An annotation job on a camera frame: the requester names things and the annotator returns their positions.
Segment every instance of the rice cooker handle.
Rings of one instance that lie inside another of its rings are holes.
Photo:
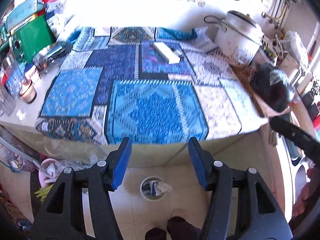
[[[216,25],[219,29],[222,29],[224,32],[227,31],[227,27],[221,22],[221,19],[219,19],[215,15],[207,15],[206,17],[204,17],[203,20],[205,23],[212,23],[212,24]]]

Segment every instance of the foot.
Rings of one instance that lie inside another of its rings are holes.
[[[145,232],[147,233],[148,231],[150,231],[151,229],[153,228],[156,228],[156,224],[155,223],[147,223],[145,226],[144,226],[144,229],[145,229]]]
[[[186,211],[183,210],[183,209],[175,209],[172,211],[172,218],[173,217],[181,217],[183,218],[184,220],[187,220],[187,214],[186,214]]]

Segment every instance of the rice cooker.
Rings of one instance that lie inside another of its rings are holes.
[[[228,57],[229,64],[247,67],[262,45],[261,27],[250,16],[236,11],[228,11],[224,19],[206,16],[204,21],[219,28],[214,42]]]

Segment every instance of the green vegetable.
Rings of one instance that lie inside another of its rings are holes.
[[[41,202],[43,203],[45,198],[47,197],[49,191],[51,190],[53,184],[46,188],[41,188],[35,192],[37,198],[40,198]]]

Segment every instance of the wall socket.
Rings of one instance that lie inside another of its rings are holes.
[[[262,0],[261,2],[265,7],[269,7],[270,0]]]

